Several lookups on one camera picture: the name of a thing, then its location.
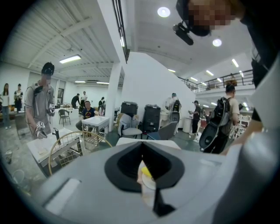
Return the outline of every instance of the fluorescent light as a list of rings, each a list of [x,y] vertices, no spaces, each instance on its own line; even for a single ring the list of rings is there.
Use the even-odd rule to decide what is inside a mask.
[[[193,77],[191,77],[191,79],[194,80],[194,81],[198,81],[197,79],[195,79],[195,78],[193,78]]]
[[[243,72],[240,70],[239,73],[241,74],[242,77],[244,77]]]
[[[107,84],[109,85],[109,82],[96,82],[97,84]]]
[[[222,41],[220,39],[215,39],[215,40],[213,40],[213,45],[215,47],[219,47],[222,45]]]
[[[170,15],[170,10],[167,8],[167,7],[160,7],[158,10],[157,10],[157,14],[160,16],[160,17],[168,17]]]
[[[239,67],[239,65],[237,64],[237,62],[236,62],[235,59],[233,59],[232,62],[233,62],[233,64],[234,64],[237,68]]]
[[[208,74],[210,74],[211,76],[214,75],[212,72],[210,72],[210,71],[208,71],[208,70],[206,70],[206,72],[207,72]]]
[[[66,62],[70,62],[70,61],[74,61],[74,60],[78,60],[78,59],[81,59],[81,57],[79,55],[75,55],[73,57],[70,57],[70,58],[66,58],[64,60],[61,60],[59,61],[60,63],[64,64]]]
[[[124,41],[123,41],[123,37],[121,37],[121,45],[122,45],[122,47],[125,46],[125,45],[124,45]]]

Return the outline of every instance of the round ceiling light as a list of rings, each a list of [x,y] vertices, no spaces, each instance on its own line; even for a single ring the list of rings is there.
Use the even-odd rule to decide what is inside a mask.
[[[219,47],[222,45],[222,41],[220,39],[215,39],[215,40],[213,40],[213,45],[215,47]]]
[[[160,7],[157,10],[157,14],[161,17],[168,17],[170,15],[170,10],[167,7]]]

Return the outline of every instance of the gold wire basket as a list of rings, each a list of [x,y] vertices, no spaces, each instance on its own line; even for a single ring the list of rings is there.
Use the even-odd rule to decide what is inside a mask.
[[[52,164],[59,163],[63,168],[80,156],[95,152],[99,148],[99,142],[112,145],[103,137],[93,132],[76,131],[60,137],[53,145],[49,154],[49,173],[52,172]]]

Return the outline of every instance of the chair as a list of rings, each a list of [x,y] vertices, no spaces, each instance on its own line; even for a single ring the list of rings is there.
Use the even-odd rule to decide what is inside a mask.
[[[157,132],[148,133],[147,139],[151,138],[152,140],[169,140],[173,137],[173,133],[176,129],[177,124],[177,121],[173,121],[168,125],[160,128]]]
[[[69,122],[71,124],[70,117],[69,117],[69,111],[61,109],[61,110],[58,111],[58,114],[59,114],[59,122],[58,122],[58,124],[60,124],[60,120],[61,119],[62,119],[62,122],[63,122],[63,127],[64,127],[64,120],[66,122],[66,119],[69,119]]]

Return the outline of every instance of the black metal railing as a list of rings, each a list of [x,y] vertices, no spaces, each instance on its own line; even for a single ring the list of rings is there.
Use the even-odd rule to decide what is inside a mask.
[[[120,0],[112,0],[114,11],[115,11],[115,18],[118,25],[119,30],[119,36],[120,36],[120,44],[122,45],[124,57],[126,59],[126,63],[130,54],[130,50],[127,48],[126,43],[126,33],[124,30],[124,24],[123,24],[123,12],[122,12],[122,5]]]
[[[238,73],[222,76],[199,84],[191,82],[188,79],[183,79],[183,78],[179,78],[179,79],[184,81],[186,86],[189,87],[190,90],[195,93],[213,90],[213,89],[225,88],[227,85],[227,81],[229,80],[231,81],[235,80],[237,86],[254,84],[252,70],[246,70],[246,71],[242,71],[241,73],[238,72]]]

